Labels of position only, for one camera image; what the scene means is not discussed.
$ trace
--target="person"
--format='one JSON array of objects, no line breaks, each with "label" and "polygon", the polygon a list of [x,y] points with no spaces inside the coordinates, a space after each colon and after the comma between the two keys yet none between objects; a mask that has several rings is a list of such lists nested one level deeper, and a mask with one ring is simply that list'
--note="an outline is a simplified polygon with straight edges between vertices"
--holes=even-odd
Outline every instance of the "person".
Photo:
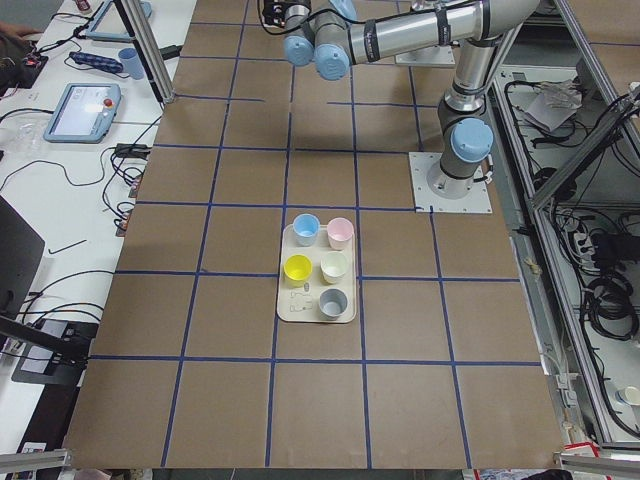
[{"label": "person", "polygon": [[0,95],[15,86],[22,72],[22,60],[31,52],[31,44],[23,37],[40,33],[27,25],[0,21]]}]

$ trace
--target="gray cup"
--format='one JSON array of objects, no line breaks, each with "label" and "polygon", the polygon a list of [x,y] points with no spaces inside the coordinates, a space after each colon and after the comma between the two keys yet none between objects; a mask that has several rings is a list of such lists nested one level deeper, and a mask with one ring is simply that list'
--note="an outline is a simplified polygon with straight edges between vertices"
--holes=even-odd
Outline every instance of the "gray cup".
[{"label": "gray cup", "polygon": [[330,288],[322,292],[319,304],[320,311],[327,319],[337,320],[347,310],[349,301],[342,290]]},{"label": "gray cup", "polygon": [[144,78],[144,68],[135,48],[123,48],[118,52],[118,58],[124,67],[124,72],[131,78],[134,80]]}]

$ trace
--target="device screen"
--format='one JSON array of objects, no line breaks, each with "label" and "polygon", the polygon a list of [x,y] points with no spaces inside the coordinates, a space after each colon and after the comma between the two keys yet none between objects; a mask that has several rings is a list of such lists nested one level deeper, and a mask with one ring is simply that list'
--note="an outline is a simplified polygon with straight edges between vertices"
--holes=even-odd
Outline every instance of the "device screen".
[{"label": "device screen", "polygon": [[94,29],[97,33],[111,33],[116,35],[127,35],[127,29],[122,23],[118,10],[113,2],[109,2],[107,11],[100,19],[99,24]]},{"label": "device screen", "polygon": [[102,115],[103,102],[108,95],[109,87],[73,87],[52,133],[90,135],[96,119]]}]

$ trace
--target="yellow cup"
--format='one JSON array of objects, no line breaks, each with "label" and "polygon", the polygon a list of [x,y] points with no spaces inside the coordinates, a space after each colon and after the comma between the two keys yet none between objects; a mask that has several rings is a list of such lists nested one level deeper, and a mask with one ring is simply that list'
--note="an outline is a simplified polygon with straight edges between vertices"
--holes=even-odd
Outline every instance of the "yellow cup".
[{"label": "yellow cup", "polygon": [[311,260],[304,255],[293,255],[284,262],[284,275],[292,287],[302,287],[309,280],[312,270]]}]

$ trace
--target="beige tray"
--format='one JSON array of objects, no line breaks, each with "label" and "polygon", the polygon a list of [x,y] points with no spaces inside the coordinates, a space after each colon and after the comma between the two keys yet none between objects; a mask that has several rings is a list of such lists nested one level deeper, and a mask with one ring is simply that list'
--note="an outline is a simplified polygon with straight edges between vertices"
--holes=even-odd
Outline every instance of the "beige tray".
[{"label": "beige tray", "polygon": [[[344,278],[336,284],[330,285],[324,281],[320,260],[323,255],[333,251],[327,237],[327,227],[322,225],[318,232],[316,243],[310,247],[301,247],[297,244],[293,233],[293,225],[287,225],[282,234],[282,248],[280,250],[280,277],[278,279],[278,317],[285,322],[304,323],[349,323],[356,317],[356,262],[355,242],[351,239],[350,245],[342,250],[347,257],[351,268],[347,270]],[[292,255],[306,255],[313,264],[311,277],[304,286],[290,287],[284,278],[284,262]],[[318,306],[318,299],[325,290],[338,288],[347,296],[349,305],[346,311],[336,320],[327,319]]]}]

